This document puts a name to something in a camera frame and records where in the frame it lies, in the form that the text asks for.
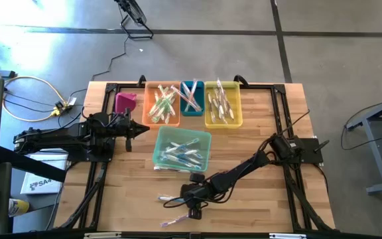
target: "plastic container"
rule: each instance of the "plastic container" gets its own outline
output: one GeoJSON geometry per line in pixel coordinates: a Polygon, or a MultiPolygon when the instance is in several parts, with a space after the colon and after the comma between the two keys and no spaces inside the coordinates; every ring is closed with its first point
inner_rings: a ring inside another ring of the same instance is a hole
{"type": "Polygon", "coordinates": [[[157,94],[161,96],[161,92],[159,90],[159,85],[163,88],[170,86],[175,86],[177,89],[180,89],[180,82],[145,82],[145,91],[144,91],[144,109],[143,109],[143,124],[149,126],[151,128],[158,128],[163,125],[168,125],[172,127],[178,127],[180,122],[180,96],[175,94],[175,101],[172,104],[172,107],[175,111],[175,116],[170,116],[169,123],[164,123],[164,120],[159,120],[157,123],[153,123],[151,121],[151,117],[149,116],[149,112],[151,108],[156,103],[154,92],[157,91],[157,94]]]}
{"type": "MultiPolygon", "coordinates": [[[[183,81],[185,85],[188,87],[188,89],[192,89],[192,84],[194,83],[192,80],[190,81],[183,81]]],[[[185,94],[184,86],[180,85],[180,91],[185,94]]],[[[203,81],[197,81],[196,90],[194,92],[194,99],[196,99],[197,104],[202,108],[201,112],[197,112],[193,107],[189,107],[188,111],[185,111],[187,102],[184,99],[180,99],[180,113],[183,116],[202,116],[204,113],[204,82],[203,81]]]]}
{"type": "Polygon", "coordinates": [[[20,216],[29,210],[29,203],[19,199],[10,199],[8,204],[8,215],[10,217],[20,216]]]}
{"type": "Polygon", "coordinates": [[[136,98],[137,95],[135,93],[117,93],[115,98],[115,112],[125,113],[126,108],[129,108],[132,112],[137,106],[136,98]]]}
{"type": "Polygon", "coordinates": [[[231,104],[231,109],[234,115],[234,120],[230,117],[226,117],[228,124],[223,123],[217,116],[218,109],[212,106],[212,109],[216,116],[215,123],[212,122],[212,117],[208,108],[209,99],[207,94],[210,93],[211,97],[215,97],[214,89],[217,88],[217,82],[206,82],[204,85],[205,88],[205,102],[206,102],[206,112],[204,114],[204,121],[206,127],[209,129],[236,129],[243,124],[243,112],[241,111],[241,95],[239,93],[239,83],[238,82],[221,82],[222,88],[226,91],[226,96],[229,103],[231,104]]]}
{"type": "Polygon", "coordinates": [[[159,135],[157,136],[156,147],[153,153],[153,163],[158,167],[165,167],[169,169],[204,172],[208,168],[211,142],[212,135],[207,132],[162,126],[160,127],[159,135]],[[170,153],[166,153],[167,147],[173,148],[175,147],[174,144],[182,145],[195,139],[198,139],[198,142],[187,145],[185,151],[197,149],[201,158],[195,155],[187,155],[187,157],[191,158],[192,160],[197,160],[200,162],[200,164],[190,160],[186,161],[193,165],[197,165],[200,168],[189,167],[183,163],[171,161],[166,158],[163,159],[163,156],[166,154],[177,155],[177,153],[180,154],[185,152],[182,150],[176,150],[170,153]]]}

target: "orange bin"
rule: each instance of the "orange bin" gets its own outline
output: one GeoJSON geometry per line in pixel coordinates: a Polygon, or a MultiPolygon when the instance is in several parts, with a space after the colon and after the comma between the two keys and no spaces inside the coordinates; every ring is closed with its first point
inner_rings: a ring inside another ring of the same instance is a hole
{"type": "Polygon", "coordinates": [[[144,110],[143,110],[143,124],[149,126],[151,128],[158,128],[160,126],[171,126],[178,127],[180,122],[180,96],[175,94],[175,101],[172,104],[173,110],[175,111],[175,116],[170,116],[169,123],[164,123],[164,120],[159,120],[157,123],[153,123],[149,116],[149,112],[151,108],[156,103],[156,98],[154,92],[157,92],[159,96],[161,96],[161,92],[159,90],[159,85],[163,88],[170,86],[175,86],[178,90],[180,90],[180,82],[179,81],[170,81],[170,82],[145,82],[145,91],[144,91],[144,110]]]}

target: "teal bin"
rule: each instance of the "teal bin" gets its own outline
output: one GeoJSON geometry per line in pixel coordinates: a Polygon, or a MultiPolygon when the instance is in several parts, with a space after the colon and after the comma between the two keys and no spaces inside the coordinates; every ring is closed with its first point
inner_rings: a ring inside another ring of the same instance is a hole
{"type": "Polygon", "coordinates": [[[208,168],[212,135],[203,131],[161,126],[153,163],[162,168],[204,172],[208,168]]]}
{"type": "MultiPolygon", "coordinates": [[[[194,83],[192,80],[189,81],[183,81],[185,85],[188,87],[188,89],[192,89],[192,84],[194,83]]],[[[197,81],[197,86],[196,86],[196,91],[194,92],[194,98],[197,101],[197,104],[202,108],[201,112],[196,112],[196,110],[193,107],[189,107],[188,111],[185,111],[187,102],[184,99],[180,99],[180,113],[183,116],[202,116],[204,114],[204,82],[202,81],[197,81]]],[[[185,94],[184,91],[184,85],[181,83],[180,84],[180,91],[185,94]]]]}

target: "black cable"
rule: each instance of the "black cable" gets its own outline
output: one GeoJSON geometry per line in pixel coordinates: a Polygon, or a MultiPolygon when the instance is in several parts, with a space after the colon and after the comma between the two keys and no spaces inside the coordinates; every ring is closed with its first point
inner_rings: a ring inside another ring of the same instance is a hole
{"type": "Polygon", "coordinates": [[[56,201],[54,202],[54,206],[52,207],[52,211],[51,211],[51,215],[50,215],[50,220],[48,221],[48,224],[46,225],[45,230],[48,230],[48,229],[50,228],[50,224],[51,224],[52,218],[54,217],[54,212],[55,212],[55,210],[56,210],[56,206],[57,206],[58,198],[59,198],[60,195],[61,195],[61,191],[62,191],[63,187],[64,187],[64,185],[62,185],[62,186],[60,187],[60,190],[59,190],[58,193],[57,193],[56,201]]]}
{"type": "Polygon", "coordinates": [[[168,206],[167,204],[168,203],[170,203],[170,202],[173,202],[173,201],[175,201],[175,200],[178,200],[178,199],[182,199],[182,197],[177,197],[177,198],[174,198],[174,199],[170,199],[169,201],[166,201],[165,203],[163,203],[163,207],[164,208],[176,208],[176,207],[178,207],[178,206],[182,206],[183,204],[186,204],[189,200],[191,200],[191,199],[188,199],[188,200],[186,200],[186,201],[184,201],[184,202],[182,202],[182,203],[178,203],[178,204],[175,204],[175,205],[172,205],[172,206],[168,206]]]}
{"type": "Polygon", "coordinates": [[[72,92],[72,93],[70,94],[70,96],[69,96],[69,99],[70,99],[74,94],[76,94],[76,93],[78,93],[78,92],[83,92],[84,90],[87,90],[87,88],[86,88],[86,89],[81,89],[81,90],[76,90],[75,92],[72,92]]]}
{"type": "Polygon", "coordinates": [[[28,110],[32,110],[32,111],[35,111],[35,112],[48,113],[48,112],[53,112],[54,111],[54,110],[45,110],[45,111],[44,110],[36,110],[36,109],[32,109],[32,108],[29,108],[27,106],[24,106],[24,105],[21,105],[21,104],[18,104],[18,103],[11,102],[11,101],[6,100],[6,99],[3,99],[3,100],[6,101],[6,102],[9,102],[10,104],[14,104],[16,106],[20,106],[20,107],[23,107],[23,108],[26,108],[28,110]]]}
{"type": "Polygon", "coordinates": [[[60,118],[61,118],[61,114],[58,116],[58,119],[57,119],[58,127],[61,127],[61,124],[60,124],[60,118]]]}
{"type": "Polygon", "coordinates": [[[289,164],[289,167],[290,167],[290,169],[292,169],[292,170],[299,170],[300,169],[300,167],[302,166],[302,164],[301,163],[297,163],[297,166],[296,167],[294,167],[294,166],[292,166],[293,164],[291,163],[291,164],[289,164]]]}
{"type": "Polygon", "coordinates": [[[65,151],[51,151],[51,150],[40,150],[39,152],[41,153],[63,153],[63,154],[67,154],[68,152],[65,152],[65,151]]]}
{"type": "Polygon", "coordinates": [[[310,110],[308,110],[306,113],[304,113],[302,116],[300,116],[298,119],[296,119],[296,121],[294,121],[290,126],[288,126],[287,128],[285,128],[284,130],[282,130],[279,135],[282,135],[285,131],[287,131],[288,129],[290,129],[295,123],[297,123],[299,120],[301,120],[304,116],[306,116],[307,114],[309,114],[310,110]]]}
{"type": "MultiPolygon", "coordinates": [[[[82,107],[82,110],[81,110],[81,115],[82,115],[82,117],[83,118],[85,118],[85,119],[89,119],[89,117],[86,117],[85,115],[84,115],[84,109],[85,109],[85,107],[82,107]]],[[[95,118],[91,118],[91,120],[95,120],[95,121],[97,121],[97,122],[99,122],[103,127],[107,127],[111,122],[109,122],[107,125],[105,125],[101,120],[99,120],[99,119],[95,119],[95,118]]]]}
{"type": "Polygon", "coordinates": [[[16,96],[16,95],[14,95],[14,94],[12,94],[12,93],[10,93],[10,92],[4,92],[4,93],[9,94],[10,96],[14,96],[14,97],[20,98],[20,99],[28,100],[28,101],[30,101],[30,102],[34,102],[34,103],[38,103],[38,104],[42,104],[42,105],[45,105],[45,106],[52,106],[52,107],[54,107],[53,104],[42,103],[42,102],[38,102],[38,101],[35,101],[35,100],[31,100],[31,99],[28,99],[28,98],[25,98],[25,97],[22,97],[22,96],[16,96]]]}
{"type": "Polygon", "coordinates": [[[269,161],[270,164],[275,164],[275,163],[278,163],[278,158],[277,158],[277,154],[274,152],[274,151],[269,151],[266,153],[266,156],[268,155],[273,155],[273,161],[269,161]]]}
{"type": "Polygon", "coordinates": [[[371,142],[374,142],[374,141],[377,141],[377,140],[381,140],[381,139],[382,139],[382,137],[378,137],[378,138],[376,138],[376,139],[372,139],[372,140],[366,141],[366,142],[364,142],[364,143],[360,143],[360,144],[358,144],[358,145],[356,145],[356,146],[353,146],[353,147],[350,147],[350,148],[345,148],[345,147],[343,146],[344,131],[346,130],[346,126],[347,126],[347,124],[350,122],[350,120],[351,120],[352,118],[354,118],[357,114],[359,114],[360,112],[362,112],[363,110],[367,110],[367,109],[369,109],[369,108],[378,106],[379,104],[382,104],[382,103],[378,103],[378,104],[374,104],[374,105],[372,105],[372,106],[365,107],[365,108],[363,108],[362,110],[360,110],[360,111],[354,113],[354,115],[352,115],[352,116],[347,120],[346,124],[344,124],[344,126],[343,126],[342,136],[341,136],[341,139],[340,139],[341,146],[342,146],[342,149],[343,149],[343,150],[352,150],[352,149],[355,149],[355,148],[357,148],[357,147],[361,147],[362,145],[365,145],[365,144],[367,144],[367,143],[371,143],[371,142]]]}
{"type": "Polygon", "coordinates": [[[114,61],[115,59],[119,58],[119,57],[122,57],[123,55],[126,55],[126,41],[127,41],[128,39],[129,39],[129,36],[128,36],[128,37],[126,38],[126,40],[123,42],[123,53],[120,54],[120,55],[118,55],[118,56],[113,57],[113,58],[110,60],[109,67],[107,68],[106,71],[104,71],[104,72],[100,72],[100,73],[97,73],[97,74],[92,75],[91,81],[94,81],[94,78],[95,78],[96,76],[100,76],[100,75],[102,75],[102,74],[105,74],[105,73],[110,72],[110,71],[111,71],[111,65],[113,64],[113,61],[114,61]]]}
{"type": "Polygon", "coordinates": [[[317,164],[313,164],[313,166],[315,166],[315,168],[317,168],[317,169],[321,172],[322,176],[324,176],[325,186],[326,186],[326,192],[327,192],[328,194],[330,194],[330,191],[328,190],[328,180],[326,179],[326,176],[325,176],[324,171],[323,171],[317,164]]]}

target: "pink block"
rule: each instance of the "pink block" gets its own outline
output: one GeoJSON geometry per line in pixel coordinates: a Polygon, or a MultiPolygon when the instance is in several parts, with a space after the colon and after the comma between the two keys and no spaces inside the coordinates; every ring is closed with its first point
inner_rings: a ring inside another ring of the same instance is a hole
{"type": "Polygon", "coordinates": [[[131,109],[131,112],[137,106],[135,98],[137,97],[134,93],[117,93],[116,94],[116,103],[115,103],[115,112],[116,113],[125,113],[126,108],[131,109]]]}

